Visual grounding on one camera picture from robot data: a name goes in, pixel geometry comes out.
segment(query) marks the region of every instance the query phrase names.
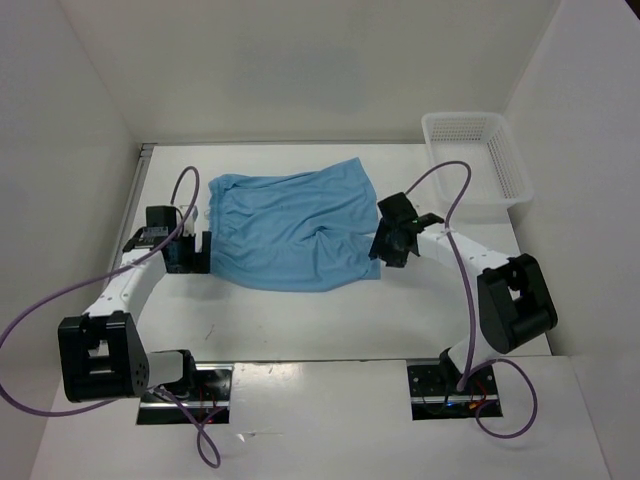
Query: purple cable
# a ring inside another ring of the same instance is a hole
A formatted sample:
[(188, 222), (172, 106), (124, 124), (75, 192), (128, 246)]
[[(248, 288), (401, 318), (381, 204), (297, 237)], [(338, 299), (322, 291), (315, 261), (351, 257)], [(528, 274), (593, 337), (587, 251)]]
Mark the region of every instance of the purple cable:
[(451, 250), (453, 250), (453, 255), (456, 257), (456, 263), (458, 264), (458, 268), (460, 269), (460, 275), (462, 276), (462, 283), (464, 284), (464, 292), (467, 297), (467, 308), (469, 309), (469, 349), (467, 350), (467, 363), (464, 366), (464, 372), (462, 372), (462, 378), (456, 385), (456, 388), (459, 392), (464, 390), (464, 387), (467, 385), (467, 381), (469, 380), (471, 365), (473, 364), (473, 353), (476, 348), (476, 310), (473, 304), (473, 293), (471, 291), (471, 283), (469, 282), (469, 277), (467, 276), (467, 269), (464, 266), (464, 261), (462, 260), (462, 255), (460, 255), (460, 250), (458, 250), (458, 245), (456, 241), (453, 239), (453, 235), (449, 231), (451, 224), (451, 216), (453, 212), (458, 207), (460, 200), (464, 196), (467, 188), (469, 188), (469, 184), (471, 183), (471, 167), (468, 163), (462, 162), (460, 160), (452, 160), (450, 162), (443, 162), (435, 167), (427, 170), (418, 180), (415, 181), (413, 185), (409, 187), (409, 189), (405, 192), (405, 195), (409, 195), (414, 188), (416, 188), (420, 182), (422, 182), (425, 178), (431, 175), (436, 170), (448, 167), (450, 165), (461, 165), (467, 170), (467, 178), (464, 181), (464, 185), (460, 189), (460, 193), (455, 198), (453, 203), (451, 204), (451, 208), (447, 212), (447, 216), (444, 219), (444, 228), (447, 230), (447, 238), (449, 239), (449, 244), (451, 245)]
[[(198, 198), (198, 192), (200, 190), (200, 174), (198, 173), (198, 170), (195, 167), (187, 167), (182, 171), (182, 173), (180, 174), (180, 177), (178, 177), (178, 180), (176, 182), (176, 186), (174, 188), (174, 195), (173, 196), (175, 196), (175, 192), (176, 192), (178, 186), (180, 185), (180, 182), (182, 181), (182, 178), (184, 177), (184, 175), (188, 171), (192, 171), (194, 173), (195, 180), (196, 180), (195, 188), (194, 188), (194, 191), (193, 191), (193, 197), (191, 198), (191, 203), (189, 204), (189, 208), (187, 209), (187, 211), (186, 211), (186, 213), (184, 215), (184, 218), (180, 221), (180, 223), (178, 223), (176, 228), (169, 234), (169, 236), (167, 238), (164, 239), (164, 241), (162, 243), (160, 243), (157, 247), (155, 247), (154, 249), (149, 251), (149, 253), (143, 255), (142, 257), (138, 258), (137, 260), (131, 262), (128, 265), (125, 265), (125, 266), (120, 267), (120, 268), (116, 268), (115, 270), (112, 270), (111, 272), (105, 273), (105, 274), (100, 275), (98, 277), (90, 278), (89, 280), (84, 280), (83, 282), (76, 283), (75, 285), (71, 285), (70, 287), (63, 288), (62, 290), (58, 290), (57, 292), (54, 292), (51, 295), (48, 295), (47, 297), (44, 297), (42, 300), (34, 303), (33, 305), (31, 305), (30, 307), (25, 309), (22, 313), (20, 313), (20, 315), (18, 315), (15, 319), (13, 319), (13, 321), (11, 323), (9, 323), (7, 328), (4, 329), (2, 334), (0, 334), (0, 349), (4, 345), (4, 342), (7, 340), (7, 338), (9, 337), (9, 334), (11, 334), (13, 329), (16, 328), (18, 326), (18, 324), (20, 322), (22, 322), (22, 320), (24, 320), (27, 316), (32, 314), (34, 311), (36, 311), (37, 309), (39, 309), (43, 305), (46, 305), (47, 303), (51, 302), (52, 300), (55, 300), (58, 297), (66, 295), (67, 293), (73, 292), (73, 291), (78, 290), (78, 289), (80, 289), (82, 287), (86, 287), (87, 285), (91, 285), (93, 283), (101, 282), (101, 281), (106, 280), (106, 279), (111, 279), (112, 277), (115, 277), (116, 275), (120, 275), (121, 273), (124, 273), (127, 270), (131, 270), (136, 265), (140, 265), (141, 263), (143, 263), (146, 260), (148, 260), (152, 255), (155, 255), (156, 253), (161, 251), (164, 247), (166, 247), (176, 237), (176, 235), (178, 234), (180, 229), (184, 226), (185, 222), (189, 218), (189, 215), (191, 214), (191, 211), (195, 207), (196, 200)], [(70, 415), (78, 415), (80, 413), (90, 412), (91, 410), (95, 410), (96, 408), (103, 407), (104, 405), (108, 405), (109, 403), (114, 401), (114, 400), (106, 400), (106, 401), (103, 401), (103, 402), (94, 403), (93, 405), (89, 405), (88, 407), (78, 408), (76, 410), (67, 410), (65, 412), (47, 412), (46, 410), (38, 410), (38, 409), (35, 409), (35, 408), (31, 408), (31, 407), (29, 407), (27, 405), (23, 405), (22, 403), (17, 401), (15, 398), (13, 398), (11, 395), (9, 395), (9, 392), (7, 392), (4, 389), (4, 387), (2, 386), (2, 383), (0, 383), (0, 397), (4, 398), (9, 405), (11, 405), (12, 407), (17, 408), (18, 410), (20, 410), (20, 411), (22, 411), (24, 413), (28, 413), (30, 415), (36, 415), (36, 416), (39, 416), (39, 417), (56, 417), (56, 418), (57, 417), (68, 417)]]
[(483, 368), (488, 367), (489, 365), (493, 365), (494, 363), (507, 363), (511, 365), (513, 368), (515, 368), (518, 371), (518, 373), (522, 375), (522, 378), (524, 378), (524, 381), (526, 382), (527, 386), (529, 387), (529, 390), (531, 391), (531, 398), (533, 400), (533, 411), (531, 412), (531, 417), (529, 417), (529, 421), (524, 427), (522, 427), (520, 430), (514, 433), (492, 432), (487, 427), (485, 427), (480, 421), (480, 413), (482, 412), (482, 410), (486, 406), (491, 405), (492, 403), (496, 403), (496, 400), (489, 400), (488, 402), (483, 403), (476, 409), (476, 423), (482, 429), (483, 432), (495, 438), (500, 438), (502, 440), (510, 440), (512, 438), (519, 437), (520, 435), (523, 435), (524, 433), (526, 433), (533, 425), (533, 422), (536, 421), (536, 417), (538, 416), (538, 394), (536, 393), (536, 389), (534, 388), (533, 383), (531, 383), (531, 379), (527, 376), (526, 373), (524, 373), (524, 370), (522, 370), (522, 368), (520, 368), (520, 366), (517, 363), (515, 363), (512, 360), (509, 360), (508, 358), (495, 358), (493, 360), (489, 360), (484, 363), (481, 363), (471, 371), (471, 375), (476, 373), (478, 370), (482, 370)]
[[(204, 463), (209, 465), (211, 468), (219, 468), (220, 467), (220, 452), (218, 452), (218, 447), (216, 447), (216, 444), (213, 443), (213, 440), (211, 439), (209, 434), (204, 431), (204, 425), (206, 424), (206, 422), (208, 422), (218, 412), (214, 410), (212, 413), (207, 415), (207, 418), (205, 418), (204, 421), (201, 424), (200, 422), (198, 422), (194, 418), (193, 415), (191, 415), (191, 412), (189, 411), (189, 409), (187, 407), (185, 407), (184, 405), (182, 405), (180, 400), (178, 400), (176, 397), (174, 397), (167, 390), (165, 390), (163, 388), (156, 388), (156, 389), (154, 389), (154, 392), (156, 392), (160, 396), (167, 397), (169, 400), (171, 400), (173, 403), (175, 403), (176, 406), (182, 411), (184, 416), (187, 417), (187, 420), (189, 420), (193, 424), (193, 426), (196, 427), (196, 429), (198, 430), (198, 454), (200, 455), (200, 458), (202, 459), (202, 461)], [(209, 446), (211, 447), (211, 450), (213, 450), (213, 454), (216, 456), (216, 462), (217, 463), (213, 463), (211, 460), (209, 460), (206, 457), (206, 455), (204, 454), (204, 452), (202, 451), (202, 445), (200, 444), (200, 439), (201, 438), (204, 438), (205, 442), (207, 442), (209, 444)]]
[[(225, 410), (225, 408), (223, 407), (215, 407), (213, 409), (213, 412), (211, 412), (209, 415), (207, 415), (204, 420), (200, 423), (200, 426), (202, 427), (202, 430), (198, 429), (198, 437), (197, 437), (197, 442), (196, 442), (196, 446), (198, 447), (198, 455), (200, 455), (200, 458), (202, 458), (202, 460), (204, 462), (206, 462), (205, 460), (205, 455), (204, 455), (204, 451), (202, 450), (202, 437), (203, 435), (206, 435), (204, 433), (204, 427), (206, 427), (209, 423), (209, 420), (211, 420), (213, 417), (215, 417), (218, 413), (222, 412), (223, 410)], [(218, 466), (220, 466), (220, 454), (218, 453), (217, 449), (212, 449), (214, 451), (214, 454), (216, 455), (216, 459), (218, 461)]]

